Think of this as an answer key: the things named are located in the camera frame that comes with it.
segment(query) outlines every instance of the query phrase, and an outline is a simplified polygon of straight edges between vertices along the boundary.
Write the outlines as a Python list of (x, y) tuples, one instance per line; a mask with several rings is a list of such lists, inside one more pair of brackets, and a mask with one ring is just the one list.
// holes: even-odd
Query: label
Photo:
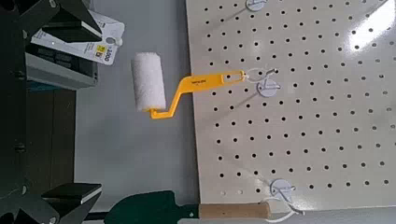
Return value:
[[(111, 65), (114, 62), (118, 48), (121, 44), (125, 25), (109, 17), (89, 11), (102, 31), (102, 41), (85, 43), (65, 43), (55, 36), (39, 30), (33, 37), (32, 43), (57, 49), (66, 53), (76, 55), (97, 63)], [(116, 43), (107, 43), (106, 39), (119, 40)]]

